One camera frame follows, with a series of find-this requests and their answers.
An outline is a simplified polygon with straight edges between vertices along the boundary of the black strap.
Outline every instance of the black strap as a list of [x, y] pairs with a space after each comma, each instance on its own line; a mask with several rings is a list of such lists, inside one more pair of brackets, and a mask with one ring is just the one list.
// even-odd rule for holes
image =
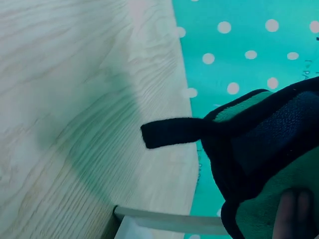
[[146, 148], [158, 148], [180, 143], [196, 142], [203, 137], [219, 135], [214, 122], [198, 118], [159, 120], [141, 127]]

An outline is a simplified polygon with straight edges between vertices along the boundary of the white polka dot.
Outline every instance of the white polka dot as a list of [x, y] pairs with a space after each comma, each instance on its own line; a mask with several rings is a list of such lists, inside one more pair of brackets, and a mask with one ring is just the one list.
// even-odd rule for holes
[[191, 235], [189, 239], [200, 239], [200, 235]]
[[256, 57], [257, 57], [257, 52], [256, 51], [247, 51], [246, 53], [245, 53], [245, 57], [247, 58], [247, 59], [249, 59], [249, 60], [253, 60], [253, 59], [255, 59]]
[[298, 54], [297, 52], [290, 52], [290, 53], [288, 53], [288, 55], [287, 55], [287, 58], [288, 58], [289, 60], [297, 60], [298, 57], [299, 57], [299, 54]]
[[278, 31], [279, 23], [274, 19], [269, 19], [266, 21], [266, 29], [270, 32]]
[[310, 30], [313, 33], [319, 33], [319, 21], [312, 21], [310, 23]]
[[227, 92], [231, 95], [235, 95], [239, 92], [239, 85], [235, 82], [233, 83], [230, 83], [228, 86], [227, 86]]
[[222, 21], [218, 24], [217, 30], [223, 34], [229, 33], [231, 30], [231, 24], [227, 21]]
[[221, 209], [218, 210], [217, 212], [217, 216], [220, 217], [221, 216]]
[[180, 38], [182, 38], [182, 37], [185, 37], [185, 35], [186, 35], [186, 30], [185, 30], [183, 27], [179, 26], [179, 27], [177, 28], [177, 33], [178, 33], [178, 36], [179, 36]]
[[195, 98], [198, 93], [195, 88], [187, 88], [182, 90], [181, 94], [184, 98]]
[[207, 65], [212, 64], [215, 61], [215, 57], [211, 53], [206, 53], [203, 55], [203, 62]]
[[267, 85], [270, 89], [275, 89], [278, 87], [278, 80], [275, 77], [269, 78]]

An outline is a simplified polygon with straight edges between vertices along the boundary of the green and black cloth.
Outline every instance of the green and black cloth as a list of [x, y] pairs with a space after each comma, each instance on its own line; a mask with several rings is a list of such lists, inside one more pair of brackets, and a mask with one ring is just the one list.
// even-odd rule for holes
[[141, 130], [147, 148], [201, 140], [234, 239], [270, 239], [281, 193], [292, 187], [314, 193], [319, 226], [319, 77], [276, 93], [252, 91], [203, 119], [164, 119]]

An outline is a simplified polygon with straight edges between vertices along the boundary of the teal polka dot fabric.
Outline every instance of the teal polka dot fabric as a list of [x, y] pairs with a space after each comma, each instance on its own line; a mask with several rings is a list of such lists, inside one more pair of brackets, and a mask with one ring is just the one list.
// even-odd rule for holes
[[[319, 1], [173, 0], [194, 117], [252, 90], [319, 76]], [[224, 200], [197, 144], [192, 215], [219, 216]], [[229, 238], [185, 235], [185, 239]]]

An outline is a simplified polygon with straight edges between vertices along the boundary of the light wood grain surface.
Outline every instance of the light wood grain surface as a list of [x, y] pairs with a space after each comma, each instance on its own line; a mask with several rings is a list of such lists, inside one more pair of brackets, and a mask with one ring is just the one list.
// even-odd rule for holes
[[189, 116], [185, 88], [170, 0], [1, 0], [0, 239], [112, 238], [116, 204], [188, 214], [195, 145], [139, 130]]

